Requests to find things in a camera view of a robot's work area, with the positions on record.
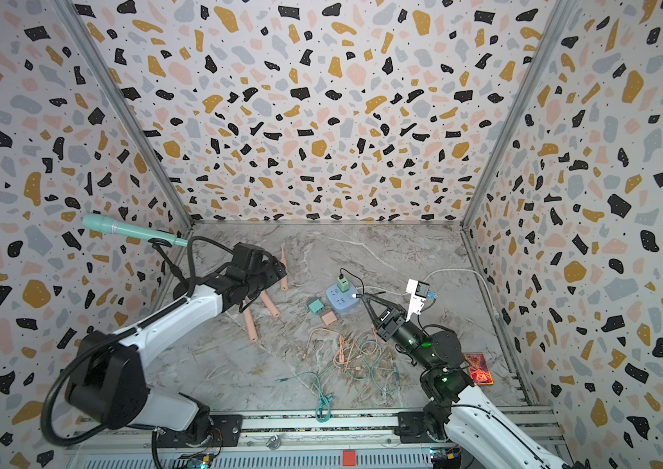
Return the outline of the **green charger plug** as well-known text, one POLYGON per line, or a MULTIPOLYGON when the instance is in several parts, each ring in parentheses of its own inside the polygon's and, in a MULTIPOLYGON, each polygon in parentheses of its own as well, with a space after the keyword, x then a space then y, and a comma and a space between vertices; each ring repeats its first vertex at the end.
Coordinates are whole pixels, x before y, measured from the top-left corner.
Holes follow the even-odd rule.
POLYGON ((337 288, 342 293, 345 293, 350 289, 349 280, 347 279, 347 277, 345 277, 345 275, 343 275, 343 273, 340 273, 339 277, 337 278, 337 288))

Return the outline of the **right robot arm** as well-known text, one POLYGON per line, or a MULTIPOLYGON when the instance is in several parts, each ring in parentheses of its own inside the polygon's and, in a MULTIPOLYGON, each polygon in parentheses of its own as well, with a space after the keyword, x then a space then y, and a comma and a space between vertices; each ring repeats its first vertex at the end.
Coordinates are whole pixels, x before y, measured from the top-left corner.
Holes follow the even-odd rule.
POLYGON ((407 320, 407 310, 371 293, 356 295, 376 335, 394 343, 412 365, 423 369, 421 389, 428 398, 423 415, 405 419, 396 434, 453 443, 486 468, 587 468, 572 464, 543 448, 505 416, 474 383, 458 335, 437 324, 429 333, 407 320))

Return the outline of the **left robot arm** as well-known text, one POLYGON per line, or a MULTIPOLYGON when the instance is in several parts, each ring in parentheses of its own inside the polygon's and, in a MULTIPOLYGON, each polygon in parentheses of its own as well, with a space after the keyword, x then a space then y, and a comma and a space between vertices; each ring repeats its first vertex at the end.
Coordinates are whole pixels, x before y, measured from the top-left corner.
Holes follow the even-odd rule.
POLYGON ((211 273, 198 276, 193 236, 186 244, 189 273, 181 279, 173 302, 128 328, 93 331, 79 345, 43 403, 40 430, 58 447, 79 445, 104 430, 143 427, 165 431, 188 445, 210 438, 210 407, 183 394, 173 395, 147 383, 146 367, 192 329, 233 307, 247 309, 267 288, 287 275, 285 264, 269 251, 238 243, 226 251, 231 258, 211 273), (96 427, 75 437, 63 437, 53 427, 58 397, 94 419, 96 427))

